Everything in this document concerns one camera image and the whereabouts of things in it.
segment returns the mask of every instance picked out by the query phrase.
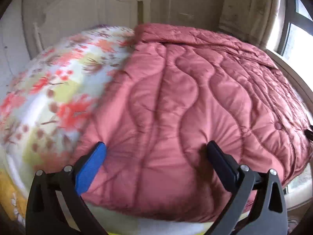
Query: silver bolt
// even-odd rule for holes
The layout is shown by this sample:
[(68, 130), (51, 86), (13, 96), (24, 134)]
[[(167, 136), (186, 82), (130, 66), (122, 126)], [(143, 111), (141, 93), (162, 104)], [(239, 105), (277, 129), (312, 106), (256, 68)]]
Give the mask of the silver bolt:
[(277, 171), (276, 171), (276, 170), (274, 170), (274, 169), (270, 169), (270, 173), (271, 173), (272, 175), (274, 175), (274, 176), (276, 176), (276, 175), (277, 175)]
[(40, 169), (40, 170), (37, 170), (37, 172), (36, 172), (36, 175), (37, 175), (37, 176), (41, 176), (42, 174), (43, 174), (43, 170), (41, 170), (41, 169)]
[(243, 171), (249, 171), (249, 167), (245, 164), (241, 164), (240, 169), (242, 169)]
[(64, 167), (64, 171), (65, 172), (70, 172), (72, 170), (72, 168), (73, 167), (71, 165), (67, 165), (67, 166)]

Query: bed headboard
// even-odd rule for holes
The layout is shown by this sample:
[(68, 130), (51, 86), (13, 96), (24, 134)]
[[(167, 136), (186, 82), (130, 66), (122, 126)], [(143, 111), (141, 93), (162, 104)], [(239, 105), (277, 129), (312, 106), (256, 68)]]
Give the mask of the bed headboard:
[(43, 23), (34, 22), (38, 51), (62, 37), (107, 24), (134, 28), (150, 22), (151, 0), (56, 0), (42, 12)]

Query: pink blanket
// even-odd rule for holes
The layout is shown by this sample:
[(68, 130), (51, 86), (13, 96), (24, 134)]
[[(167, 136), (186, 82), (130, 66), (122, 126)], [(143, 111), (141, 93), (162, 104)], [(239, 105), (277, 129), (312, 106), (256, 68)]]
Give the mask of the pink blanket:
[(239, 164), (276, 169), (283, 185), (302, 172), (312, 152), (309, 122), (263, 51), (161, 24), (137, 27), (136, 40), (72, 157), (98, 141), (108, 147), (86, 201), (141, 217), (214, 220), (230, 194), (204, 155), (210, 140)]

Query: dark blue gripper pad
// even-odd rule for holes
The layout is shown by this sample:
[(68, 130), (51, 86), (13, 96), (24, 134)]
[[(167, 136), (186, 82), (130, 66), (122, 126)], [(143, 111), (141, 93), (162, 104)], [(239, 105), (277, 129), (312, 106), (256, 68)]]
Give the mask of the dark blue gripper pad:
[(99, 168), (106, 157), (106, 145), (103, 142), (98, 143), (90, 158), (85, 162), (79, 173), (76, 175), (75, 190), (78, 195), (88, 191)]

